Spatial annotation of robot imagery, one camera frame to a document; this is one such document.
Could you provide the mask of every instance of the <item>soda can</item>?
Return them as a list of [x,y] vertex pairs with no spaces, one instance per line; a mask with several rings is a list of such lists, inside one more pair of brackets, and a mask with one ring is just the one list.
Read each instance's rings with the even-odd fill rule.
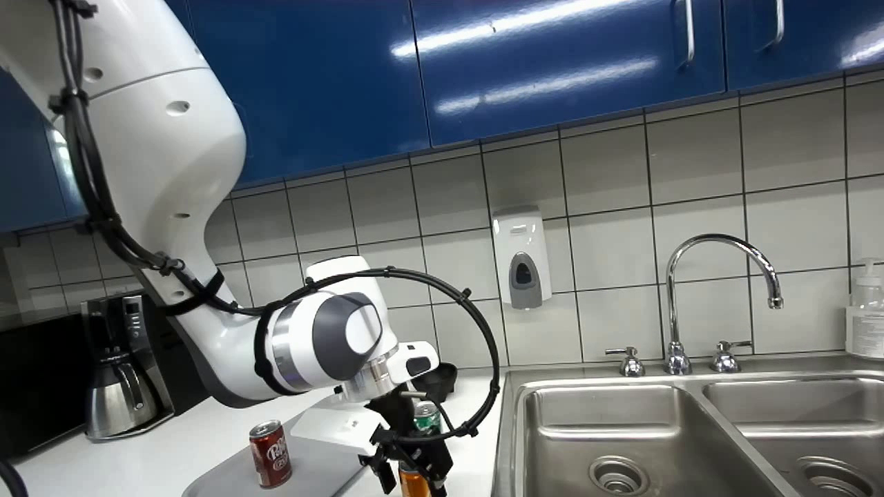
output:
[[262,490],[281,487],[292,476],[281,422],[253,425],[248,432],[256,484]]

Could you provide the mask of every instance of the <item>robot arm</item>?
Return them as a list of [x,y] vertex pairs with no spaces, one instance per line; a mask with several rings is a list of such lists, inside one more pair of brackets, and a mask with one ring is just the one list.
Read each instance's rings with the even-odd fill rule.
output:
[[[136,244],[173,255],[188,263],[194,281],[206,284],[217,267],[205,248],[205,226],[244,169],[244,125],[164,0],[95,5],[96,15],[79,23],[83,91],[118,222]],[[60,91],[64,73],[53,4],[0,0],[0,10],[0,67],[56,120],[48,102]],[[361,267],[353,256],[316,266],[306,276]],[[172,274],[136,274],[168,306],[194,293]],[[216,296],[234,300],[227,284]],[[397,345],[374,280],[324,288],[266,321],[197,306],[176,316],[176,325],[201,380],[227,407],[340,380],[361,397],[379,397],[440,365],[425,342]]]

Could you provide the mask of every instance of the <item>white countertop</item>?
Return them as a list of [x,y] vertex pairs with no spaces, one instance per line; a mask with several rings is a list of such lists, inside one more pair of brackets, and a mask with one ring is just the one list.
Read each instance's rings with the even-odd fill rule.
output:
[[[485,379],[459,379],[445,401],[459,425],[485,394]],[[198,476],[248,445],[248,427],[269,420],[292,420],[303,414],[292,434],[369,448],[367,436],[379,414],[360,407],[335,407],[329,390],[298,397],[278,397],[251,408],[227,408],[205,401],[168,420],[165,425],[104,445],[90,445],[83,434],[17,463],[34,497],[176,497]],[[501,397],[476,438],[452,438],[452,469],[447,476],[451,497],[491,495],[498,448]],[[383,495],[374,473],[351,487],[347,497]]]

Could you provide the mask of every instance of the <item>soap dispenser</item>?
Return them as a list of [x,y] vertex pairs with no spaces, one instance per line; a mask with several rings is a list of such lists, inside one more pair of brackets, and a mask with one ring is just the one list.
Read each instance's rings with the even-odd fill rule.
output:
[[552,298],[545,219],[537,206],[495,216],[501,298],[534,309]]
[[846,350],[865,358],[884,358],[884,276],[874,260],[854,280],[846,311]]

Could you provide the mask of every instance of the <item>blue cabinet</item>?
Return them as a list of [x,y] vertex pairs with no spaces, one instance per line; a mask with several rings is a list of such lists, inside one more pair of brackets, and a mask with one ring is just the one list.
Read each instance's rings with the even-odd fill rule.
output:
[[724,0],[733,91],[884,62],[884,0]]
[[246,126],[241,187],[429,146],[409,0],[172,0]]
[[717,0],[414,0],[434,143],[724,95]]
[[0,73],[0,233],[85,216],[59,137],[12,74]]

